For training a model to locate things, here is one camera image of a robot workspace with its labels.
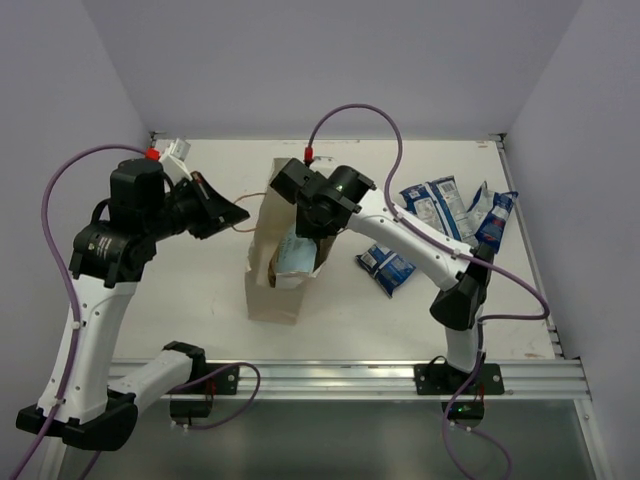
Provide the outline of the light blue snack bag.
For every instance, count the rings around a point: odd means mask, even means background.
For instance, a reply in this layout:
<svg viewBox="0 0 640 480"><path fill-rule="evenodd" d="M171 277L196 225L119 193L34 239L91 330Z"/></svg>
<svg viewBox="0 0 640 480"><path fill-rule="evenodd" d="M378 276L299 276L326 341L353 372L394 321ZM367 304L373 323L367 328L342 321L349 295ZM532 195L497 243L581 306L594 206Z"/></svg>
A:
<svg viewBox="0 0 640 480"><path fill-rule="evenodd" d="M270 262L273 288L289 290L298 287L315 271L317 245L312 239L299 237L296 225L289 227Z"/></svg>

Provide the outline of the blue white snack bag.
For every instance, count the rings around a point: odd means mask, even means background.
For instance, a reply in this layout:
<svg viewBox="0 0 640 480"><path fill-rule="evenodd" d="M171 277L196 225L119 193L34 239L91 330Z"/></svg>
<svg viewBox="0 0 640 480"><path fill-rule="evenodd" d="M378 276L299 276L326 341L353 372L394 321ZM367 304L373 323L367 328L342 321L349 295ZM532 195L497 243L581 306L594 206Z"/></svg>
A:
<svg viewBox="0 0 640 480"><path fill-rule="evenodd" d="M444 215L427 183L407 187L400 192L406 204L405 209L443 235L449 236L443 223Z"/></svg>
<svg viewBox="0 0 640 480"><path fill-rule="evenodd" d="M447 234L456 240L476 247L478 242L475 230L459 193L455 177L451 175L432 180L427 183L427 186L444 215L443 223Z"/></svg>
<svg viewBox="0 0 640 480"><path fill-rule="evenodd" d="M355 261L389 298L416 270L412 263L381 244L374 244L356 255Z"/></svg>
<svg viewBox="0 0 640 480"><path fill-rule="evenodd" d="M490 246L495 254L500 250L504 230L518 196L517 191L497 193L481 189L473 205L477 220L475 237L480 243Z"/></svg>

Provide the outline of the brown paper bag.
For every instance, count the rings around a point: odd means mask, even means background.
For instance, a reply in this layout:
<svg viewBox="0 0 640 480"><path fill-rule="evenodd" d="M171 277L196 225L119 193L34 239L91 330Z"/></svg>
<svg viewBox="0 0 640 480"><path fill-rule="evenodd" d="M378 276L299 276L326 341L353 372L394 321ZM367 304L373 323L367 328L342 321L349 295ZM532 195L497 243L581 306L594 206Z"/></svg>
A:
<svg viewBox="0 0 640 480"><path fill-rule="evenodd" d="M248 317L294 324L306 290L319 275L335 239L314 241L297 236L296 207L271 186L260 196L245 271Z"/></svg>

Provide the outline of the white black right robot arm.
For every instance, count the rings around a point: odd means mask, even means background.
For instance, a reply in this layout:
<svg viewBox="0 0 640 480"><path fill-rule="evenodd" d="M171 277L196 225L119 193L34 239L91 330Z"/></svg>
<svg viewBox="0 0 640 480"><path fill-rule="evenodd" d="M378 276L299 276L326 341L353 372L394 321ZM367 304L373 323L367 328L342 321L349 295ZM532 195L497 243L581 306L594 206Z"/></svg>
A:
<svg viewBox="0 0 640 480"><path fill-rule="evenodd" d="M270 187L296 207L296 234L320 240L349 229L381 244L424 273L439 289L429 307L445 328L446 363L466 379L483 356L478 319L490 273L477 260L493 261L490 249L472 248L385 203L374 182L342 165L329 175L298 159L275 174Z"/></svg>

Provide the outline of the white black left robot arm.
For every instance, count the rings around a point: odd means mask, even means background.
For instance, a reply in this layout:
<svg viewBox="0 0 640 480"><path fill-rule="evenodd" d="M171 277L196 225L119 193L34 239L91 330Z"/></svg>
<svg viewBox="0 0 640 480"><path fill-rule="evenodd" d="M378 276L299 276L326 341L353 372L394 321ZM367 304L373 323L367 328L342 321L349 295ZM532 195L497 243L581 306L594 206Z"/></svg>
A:
<svg viewBox="0 0 640 480"><path fill-rule="evenodd" d="M81 450L116 451L151 404L203 382L204 350L177 341L110 381L119 330L158 242L184 232L203 240L249 216L198 172L173 180L156 160L122 162L111 173L109 198L74 239L64 268L74 297L58 357L38 402L18 412L17 428Z"/></svg>

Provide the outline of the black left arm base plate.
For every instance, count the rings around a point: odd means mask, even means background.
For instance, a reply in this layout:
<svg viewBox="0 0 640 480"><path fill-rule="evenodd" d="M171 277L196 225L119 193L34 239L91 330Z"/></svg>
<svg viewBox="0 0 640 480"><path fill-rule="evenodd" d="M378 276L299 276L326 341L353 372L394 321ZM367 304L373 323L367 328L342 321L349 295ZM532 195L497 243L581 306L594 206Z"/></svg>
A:
<svg viewBox="0 0 640 480"><path fill-rule="evenodd" d="M180 385L170 394L184 395L235 395L239 382L240 366L234 363L206 363L199 373L188 381L188 386Z"/></svg>

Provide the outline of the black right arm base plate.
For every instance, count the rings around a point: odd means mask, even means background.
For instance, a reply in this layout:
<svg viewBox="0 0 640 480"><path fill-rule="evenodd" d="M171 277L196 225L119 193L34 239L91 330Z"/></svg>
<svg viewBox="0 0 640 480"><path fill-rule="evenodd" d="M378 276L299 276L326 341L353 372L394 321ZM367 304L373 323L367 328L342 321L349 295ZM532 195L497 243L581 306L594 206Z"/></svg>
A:
<svg viewBox="0 0 640 480"><path fill-rule="evenodd" d="M449 395L470 377L450 366L443 356L429 363L413 366L413 379L418 395ZM464 395L503 395L505 387L500 366L496 363L483 363L479 373L464 390Z"/></svg>

